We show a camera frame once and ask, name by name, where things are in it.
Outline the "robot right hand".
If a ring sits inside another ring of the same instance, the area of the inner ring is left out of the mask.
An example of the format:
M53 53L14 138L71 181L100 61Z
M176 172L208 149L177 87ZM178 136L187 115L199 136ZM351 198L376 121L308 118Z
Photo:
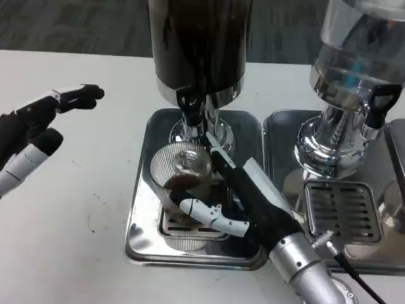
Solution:
M222 214L219 206L208 206L185 190L175 189L170 198L181 211L214 230L252 238L268 251L286 244L288 239L301 245L309 244L300 224L286 207L272 202L273 198L279 199L272 192L271 182L261 186L254 182L255 177L264 174L254 158L248 159L243 167L238 167L210 132L206 132L201 140L211 155L215 169L239 199L247 219L228 218Z

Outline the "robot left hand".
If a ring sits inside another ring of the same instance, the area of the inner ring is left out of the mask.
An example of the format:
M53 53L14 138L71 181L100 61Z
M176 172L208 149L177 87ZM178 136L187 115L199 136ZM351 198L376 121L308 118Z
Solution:
M18 188L62 145L63 135L50 127L59 114L92 110L105 92L95 84L53 89L1 115L1 196Z

